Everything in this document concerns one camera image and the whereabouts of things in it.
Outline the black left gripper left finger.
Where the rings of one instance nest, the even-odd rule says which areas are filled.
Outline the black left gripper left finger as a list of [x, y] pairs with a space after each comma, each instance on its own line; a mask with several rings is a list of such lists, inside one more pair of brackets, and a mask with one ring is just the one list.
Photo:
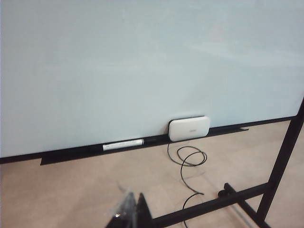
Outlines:
[[137, 228], [137, 201], [133, 191], [127, 191], [114, 209], [106, 228]]

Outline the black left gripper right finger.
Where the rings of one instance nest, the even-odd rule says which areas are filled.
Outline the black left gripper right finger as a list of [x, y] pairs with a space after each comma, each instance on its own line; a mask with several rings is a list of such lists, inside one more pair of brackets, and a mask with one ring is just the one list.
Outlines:
[[138, 228], [153, 228], [153, 218], [142, 193], [139, 195], [136, 206], [136, 224]]

